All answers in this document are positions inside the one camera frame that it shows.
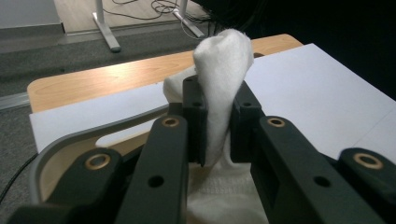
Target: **white cloth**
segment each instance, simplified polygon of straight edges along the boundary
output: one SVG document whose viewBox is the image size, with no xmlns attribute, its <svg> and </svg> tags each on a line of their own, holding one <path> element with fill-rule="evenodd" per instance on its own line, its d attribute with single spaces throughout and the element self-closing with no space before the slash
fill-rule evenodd
<svg viewBox="0 0 396 224">
<path fill-rule="evenodd" d="M 190 165 L 188 223 L 267 223 L 250 165 L 230 159 L 229 120 L 233 98 L 253 64 L 250 39 L 226 30 L 201 42 L 193 58 L 195 66 L 163 84 L 167 100 L 181 102 L 182 80 L 197 74 L 208 107 L 206 164 Z"/>
</svg>

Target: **screw hole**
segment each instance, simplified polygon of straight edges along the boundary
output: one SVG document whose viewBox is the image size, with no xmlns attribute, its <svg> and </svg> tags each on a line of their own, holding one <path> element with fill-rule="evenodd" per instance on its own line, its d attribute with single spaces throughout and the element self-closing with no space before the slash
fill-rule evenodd
<svg viewBox="0 0 396 224">
<path fill-rule="evenodd" d="M 164 180 L 163 180 L 163 177 L 162 176 L 160 176 L 160 175 L 155 175 L 155 176 L 153 176 L 153 177 L 151 177 L 149 180 L 148 180 L 148 185 L 151 187 L 151 188 L 158 188 L 158 187 L 160 187 L 160 186 L 162 186 L 163 185 L 163 182 L 164 182 Z"/>
<path fill-rule="evenodd" d="M 281 119 L 268 119 L 268 123 L 277 128 L 285 126 L 285 121 Z"/>
<path fill-rule="evenodd" d="M 356 153 L 353 156 L 353 160 L 369 169 L 380 170 L 384 167 L 381 160 L 367 153 Z"/>
<path fill-rule="evenodd" d="M 107 154 L 96 154 L 85 161 L 85 167 L 90 170 L 99 170 L 110 163 L 110 156 Z"/>
<path fill-rule="evenodd" d="M 315 176 L 314 181 L 317 183 L 317 185 L 324 188 L 328 188 L 331 185 L 330 181 L 323 176 Z"/>
<path fill-rule="evenodd" d="M 165 127 L 175 127 L 178 125 L 178 119 L 164 119 L 163 120 L 163 126 Z"/>
</svg>

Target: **cable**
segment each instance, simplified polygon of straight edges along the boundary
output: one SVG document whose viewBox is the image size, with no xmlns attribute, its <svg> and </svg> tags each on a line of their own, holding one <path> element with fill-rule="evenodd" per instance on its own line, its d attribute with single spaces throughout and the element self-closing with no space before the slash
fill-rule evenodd
<svg viewBox="0 0 396 224">
<path fill-rule="evenodd" d="M 118 5 L 126 5 L 126 4 L 129 4 L 129 3 L 138 1 L 138 0 L 132 0 L 132 1 L 129 1 L 129 2 L 125 2 L 125 3 L 117 3 L 114 0 L 112 0 L 112 1 L 115 4 L 118 4 Z M 170 4 L 173 4 L 173 5 L 172 6 L 167 6 L 166 4 L 164 4 L 162 2 L 170 3 Z M 130 16 L 130 15 L 126 15 L 126 14 L 110 12 L 110 11 L 104 9 L 104 8 L 103 8 L 103 11 L 108 13 L 108 14 L 112 14 L 112 15 L 116 15 L 116 16 L 123 16 L 123 17 L 128 17 L 128 18 L 132 18 L 132 19 L 136 19 L 136 20 L 141 20 L 141 21 L 152 21 L 152 20 L 160 18 L 163 14 L 172 13 L 175 10 L 175 8 L 177 8 L 177 7 L 178 7 L 177 0 L 176 0 L 175 3 L 167 1 L 167 0 L 154 0 L 154 1 L 151 2 L 151 8 L 155 12 L 160 13 L 160 14 L 158 16 L 152 17 L 152 18 L 140 18 L 140 17 Z"/>
<path fill-rule="evenodd" d="M 137 0 L 132 0 L 132 1 L 129 1 L 129 2 L 123 2 L 123 3 L 119 3 L 119 2 L 116 2 L 116 1 L 114 1 L 114 0 L 112 0 L 113 1 L 113 3 L 115 3 L 115 4 L 117 4 L 117 5 L 126 5 L 126 4 L 130 4 L 130 3 L 132 3 L 132 2 L 136 2 Z"/>
<path fill-rule="evenodd" d="M 204 23 L 204 22 L 207 22 L 207 37 L 210 37 L 210 36 L 213 36 L 213 35 L 216 35 L 217 33 L 216 33 L 216 31 L 217 31 L 217 23 L 215 22 L 215 21 L 213 21 L 208 15 L 204 15 L 204 16 L 200 16 L 200 17 L 194 17 L 194 16 L 192 16 L 191 14 L 189 14 L 189 13 L 187 13 L 186 12 L 186 15 L 185 15 L 185 19 L 186 20 L 188 20 L 188 21 L 191 21 L 191 22 L 193 22 L 193 23 Z M 211 35 L 210 34 L 210 25 L 212 24 L 212 23 L 214 23 L 215 24 L 215 29 L 213 30 L 213 35 Z"/>
<path fill-rule="evenodd" d="M 37 153 L 35 155 L 33 155 L 29 160 L 27 160 L 23 166 L 20 167 L 20 169 L 18 169 L 17 173 L 15 173 L 14 176 L 11 177 L 11 179 L 8 181 L 6 187 L 3 189 L 3 191 L 1 192 L 0 195 L 0 204 L 1 202 L 4 200 L 4 198 L 6 198 L 6 195 L 9 191 L 9 189 L 11 188 L 12 184 L 15 182 L 15 180 L 18 178 L 18 176 L 22 173 L 22 171 L 37 157 Z"/>
</svg>

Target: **black cable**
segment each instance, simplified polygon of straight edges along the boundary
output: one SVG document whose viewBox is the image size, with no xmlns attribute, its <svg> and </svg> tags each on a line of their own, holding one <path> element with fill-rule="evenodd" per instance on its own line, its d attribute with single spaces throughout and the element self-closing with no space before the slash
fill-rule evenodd
<svg viewBox="0 0 396 224">
<path fill-rule="evenodd" d="M 125 2 L 125 3 L 123 4 L 123 3 L 116 3 L 116 2 L 114 2 L 114 0 L 113 0 L 114 3 L 119 4 L 119 5 L 125 5 L 125 4 L 129 4 L 129 3 L 135 2 L 135 1 L 137 1 L 137 0 L 133 0 L 133 1 L 130 1 L 130 2 Z M 167 2 L 167 3 L 174 4 L 174 5 L 173 5 L 172 7 L 171 7 L 171 6 L 167 6 L 167 5 L 163 4 L 162 2 Z M 130 15 L 126 15 L 126 14 L 110 12 L 110 11 L 104 9 L 104 8 L 103 8 L 103 11 L 106 12 L 106 13 L 108 13 L 108 14 L 117 15 L 117 16 L 123 16 L 123 17 L 128 17 L 128 18 L 132 18 L 132 19 L 136 19 L 136 20 L 141 20 L 141 21 L 152 21 L 152 20 L 155 20 L 155 19 L 160 18 L 163 14 L 172 13 L 173 10 L 174 10 L 176 7 L 178 7 L 177 0 L 176 0 L 175 3 L 170 2 L 170 1 L 167 1 L 167 0 L 154 0 L 154 1 L 151 2 L 151 8 L 152 8 L 154 11 L 156 11 L 156 12 L 158 12 L 158 13 L 160 13 L 160 14 L 159 14 L 157 17 L 153 17 L 153 18 L 140 18 L 140 17 L 130 16 Z"/>
<path fill-rule="evenodd" d="M 130 4 L 130 3 L 132 3 L 132 2 L 136 2 L 137 0 L 132 0 L 132 1 L 128 1 L 128 2 L 122 2 L 122 3 L 116 2 L 116 1 L 114 1 L 114 0 L 112 0 L 112 1 L 113 1 L 113 3 L 115 3 L 115 4 L 117 4 L 117 5 L 126 5 L 126 4 Z"/>
<path fill-rule="evenodd" d="M 35 155 L 33 155 L 28 161 L 26 161 L 23 164 L 23 166 L 20 167 L 20 169 L 18 169 L 17 173 L 15 173 L 15 175 L 11 177 L 11 179 L 8 181 L 6 187 L 3 189 L 3 192 L 1 192 L 0 204 L 4 200 L 4 198 L 6 198 L 6 195 L 7 195 L 8 191 L 9 191 L 9 189 L 11 188 L 11 186 L 15 182 L 15 180 L 18 178 L 18 176 L 37 157 L 37 155 L 38 155 L 37 153 Z"/>
</svg>

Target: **floor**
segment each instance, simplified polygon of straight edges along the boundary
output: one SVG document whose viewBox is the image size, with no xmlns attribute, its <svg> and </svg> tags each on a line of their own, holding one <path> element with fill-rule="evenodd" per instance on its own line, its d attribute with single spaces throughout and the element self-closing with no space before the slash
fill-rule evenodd
<svg viewBox="0 0 396 224">
<path fill-rule="evenodd" d="M 170 13 L 175 6 L 174 1 L 176 0 L 169 2 L 136 0 L 129 4 L 116 4 L 117 1 L 114 0 L 102 0 L 102 3 L 104 10 L 126 15 L 112 15 L 105 12 L 107 25 L 110 28 L 124 28 L 178 22 L 178 19 Z M 92 19 L 92 13 L 97 11 L 95 1 L 55 0 L 55 6 L 67 34 L 98 30 Z M 187 12 L 196 17 L 205 15 L 201 6 L 192 1 L 187 4 Z"/>
<path fill-rule="evenodd" d="M 179 26 L 179 22 L 174 22 L 138 27 L 111 28 L 111 30 L 113 35 L 117 37 L 164 31 Z M 39 49 L 48 46 L 67 45 L 98 39 L 103 39 L 102 34 L 98 30 L 75 34 L 64 34 L 61 27 L 23 28 L 20 32 L 14 31 L 14 34 L 4 34 L 0 30 L 0 53 Z"/>
</svg>

